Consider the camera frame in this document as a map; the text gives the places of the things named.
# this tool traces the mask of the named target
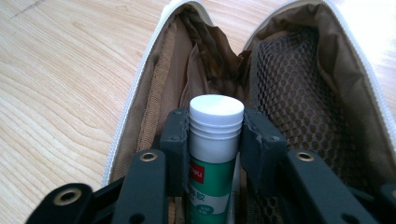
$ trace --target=wooden table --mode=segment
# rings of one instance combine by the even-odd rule
[[[283,1],[204,1],[240,52]],[[0,2],[0,223],[21,223],[51,190],[100,188],[106,155],[162,1]],[[342,1],[396,116],[396,2]]]

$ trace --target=brown mesh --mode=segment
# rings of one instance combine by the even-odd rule
[[[285,135],[288,148],[315,151],[349,186],[370,192],[337,95],[317,68],[318,33],[282,32],[256,46],[255,105]],[[258,199],[264,223],[279,223],[276,198]]]

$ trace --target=zipper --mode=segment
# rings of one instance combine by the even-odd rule
[[[263,29],[271,20],[274,16],[285,12],[289,9],[295,8],[295,7],[301,7],[303,5],[307,4],[312,4],[312,5],[319,5],[319,4],[325,4],[331,11],[334,17],[337,19],[338,23],[341,25],[341,28],[344,31],[344,34],[346,35],[346,38],[349,40],[349,42],[352,45],[352,48],[354,49],[358,59],[362,62],[363,68],[365,73],[367,74],[368,81],[370,83],[370,87],[372,88],[373,95],[377,104],[377,109],[380,113],[381,116],[381,121],[383,121],[383,124],[385,126],[385,129],[387,131],[387,138],[390,140],[390,145],[393,148],[394,155],[396,155],[396,122],[390,112],[390,109],[385,102],[384,95],[382,94],[382,91],[379,87],[379,83],[376,79],[375,72],[370,64],[370,62],[367,60],[366,56],[364,55],[363,51],[361,50],[360,45],[358,44],[357,40],[355,39],[354,35],[352,32],[349,30],[349,27],[347,25],[347,22],[345,21],[344,17],[342,16],[341,12],[338,10],[338,8],[329,0],[301,0],[301,1],[290,1],[288,3],[285,3],[275,9],[269,17],[264,19],[264,21],[256,28],[256,30],[250,35],[250,37],[247,40],[247,43],[245,44],[243,50],[248,49],[248,46],[252,42],[253,36],[257,34],[261,29]]]
[[[151,36],[148,46],[146,47],[142,59],[140,60],[139,65],[137,66],[135,75],[134,75],[134,82],[132,84],[131,89],[128,92],[128,97],[126,99],[125,107],[122,110],[120,121],[117,126],[116,133],[113,138],[113,142],[111,144],[110,150],[107,155],[105,170],[102,178],[102,187],[109,184],[110,176],[112,174],[114,160],[117,156],[118,149],[120,146],[120,139],[125,128],[126,120],[128,118],[128,114],[131,109],[131,105],[134,102],[134,97],[136,95],[136,89],[139,85],[140,78],[142,77],[143,70],[146,66],[146,62],[148,60],[149,54],[152,52],[152,48],[154,46],[155,41],[158,38],[158,35],[163,30],[164,25],[168,21],[168,19],[172,16],[174,11],[181,7],[182,5],[191,5],[193,6],[199,13],[201,19],[209,25],[213,25],[212,20],[210,19],[207,11],[201,2],[201,0],[176,0],[171,1],[167,6],[163,8],[163,12],[161,14],[160,20],[154,30],[153,35]]]

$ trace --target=open bag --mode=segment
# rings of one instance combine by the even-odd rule
[[[370,64],[334,7],[313,0],[289,3],[265,19],[236,55],[199,1],[173,1],[136,71],[103,186],[126,175],[133,155],[151,147],[171,111],[209,93],[261,111],[288,148],[315,151],[350,187],[374,193],[396,183],[395,122]],[[260,206],[247,202],[245,210]],[[256,215],[246,211],[245,220],[281,221],[270,217],[276,206],[268,206],[269,212]]]

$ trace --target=bottle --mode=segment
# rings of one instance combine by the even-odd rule
[[[188,223],[225,223],[243,116],[243,104],[232,97],[190,101]]]

